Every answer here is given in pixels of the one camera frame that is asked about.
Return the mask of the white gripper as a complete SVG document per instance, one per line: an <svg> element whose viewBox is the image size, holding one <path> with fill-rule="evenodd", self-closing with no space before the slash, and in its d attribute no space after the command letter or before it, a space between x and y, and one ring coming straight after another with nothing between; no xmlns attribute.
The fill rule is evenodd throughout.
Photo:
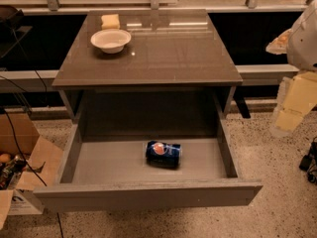
<svg viewBox="0 0 317 238"><path fill-rule="evenodd" d="M317 70L317 1L312 1L291 30L285 30L265 50L274 55L287 53L287 60L298 69ZM317 105L317 73L305 71L285 77L278 89L270 132L274 137L290 135Z"/></svg>

